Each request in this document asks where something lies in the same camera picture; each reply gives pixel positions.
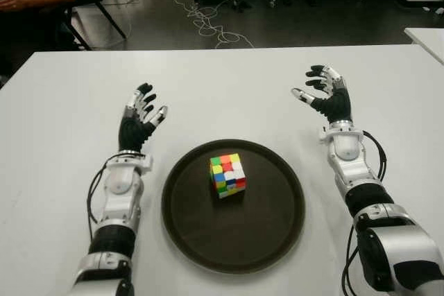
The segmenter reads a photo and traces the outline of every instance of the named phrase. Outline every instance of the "brown tray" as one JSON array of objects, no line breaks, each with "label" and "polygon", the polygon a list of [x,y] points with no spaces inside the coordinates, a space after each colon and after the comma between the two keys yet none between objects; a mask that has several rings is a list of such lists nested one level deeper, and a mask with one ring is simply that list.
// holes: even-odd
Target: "brown tray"
[{"label": "brown tray", "polygon": [[[247,187],[218,199],[210,157],[239,153]],[[249,141],[205,143],[173,167],[162,196],[166,230],[192,261],[211,270],[243,274],[283,257],[298,239],[305,216],[299,180],[273,151]]]}]

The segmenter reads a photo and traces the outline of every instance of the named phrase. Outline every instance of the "floor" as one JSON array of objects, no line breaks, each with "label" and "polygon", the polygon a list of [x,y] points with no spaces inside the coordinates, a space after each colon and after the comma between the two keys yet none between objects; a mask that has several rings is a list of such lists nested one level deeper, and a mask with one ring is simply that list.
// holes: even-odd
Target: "floor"
[{"label": "floor", "polygon": [[[191,9],[193,0],[177,0]],[[359,44],[408,44],[405,27],[444,27],[444,15],[422,8],[403,8],[395,0],[321,0],[309,7],[304,0],[291,6],[268,0],[249,0],[253,8],[234,12],[228,4],[211,19],[223,31],[241,34],[256,48],[286,46],[333,46]],[[174,0],[104,0],[106,8],[128,35],[123,41],[94,7],[78,9],[75,25],[95,49],[168,50],[247,48],[237,35],[225,35],[232,43],[219,43],[218,34],[199,35],[195,17]],[[214,31],[203,30],[203,35]]]}]

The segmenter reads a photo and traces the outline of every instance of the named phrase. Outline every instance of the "rubik's cube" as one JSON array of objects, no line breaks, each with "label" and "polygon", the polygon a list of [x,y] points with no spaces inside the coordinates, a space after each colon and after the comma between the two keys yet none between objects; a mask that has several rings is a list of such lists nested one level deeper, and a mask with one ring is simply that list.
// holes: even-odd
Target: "rubik's cube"
[{"label": "rubik's cube", "polygon": [[210,175],[219,199],[245,190],[246,178],[239,154],[212,157]]}]

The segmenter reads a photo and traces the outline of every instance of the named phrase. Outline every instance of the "person's hand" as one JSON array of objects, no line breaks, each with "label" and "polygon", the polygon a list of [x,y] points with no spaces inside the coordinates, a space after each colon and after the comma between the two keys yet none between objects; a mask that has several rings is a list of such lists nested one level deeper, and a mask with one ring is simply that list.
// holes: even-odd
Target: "person's hand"
[{"label": "person's hand", "polygon": [[27,7],[27,0],[0,0],[0,12],[19,12]]},{"label": "person's hand", "polygon": [[350,97],[342,76],[331,67],[323,65],[312,66],[311,71],[307,72],[306,75],[314,79],[307,81],[305,84],[327,93],[328,98],[318,98],[298,88],[291,90],[293,95],[302,102],[311,105],[316,111],[324,114],[329,123],[351,121]]},{"label": "person's hand", "polygon": [[144,83],[134,92],[125,106],[119,130],[119,150],[133,150],[140,153],[142,145],[152,135],[156,127],[167,116],[168,108],[163,106],[157,113],[148,118],[154,109],[150,103],[156,98],[150,94],[153,86]]}]

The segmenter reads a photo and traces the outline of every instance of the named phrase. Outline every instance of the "robotic arm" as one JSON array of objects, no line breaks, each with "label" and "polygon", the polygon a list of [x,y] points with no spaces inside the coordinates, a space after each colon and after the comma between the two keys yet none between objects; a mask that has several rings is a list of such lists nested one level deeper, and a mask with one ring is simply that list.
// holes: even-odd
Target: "robotic arm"
[{"label": "robotic arm", "polygon": [[353,217],[366,281],[396,295],[444,295],[444,263],[435,242],[400,205],[395,204],[366,163],[363,132],[353,126],[345,81],[329,66],[307,73],[308,86],[327,93],[317,98],[293,88],[293,95],[324,114],[330,128],[321,140],[335,182]]},{"label": "robotic arm", "polygon": [[137,88],[125,106],[119,131],[119,153],[109,158],[103,169],[105,206],[97,222],[88,255],[80,261],[76,281],[69,295],[131,296],[131,270],[135,239],[144,191],[141,176],[151,169],[151,158],[140,153],[142,145],[167,116],[161,107],[152,117],[149,104],[156,97],[152,86]]}]

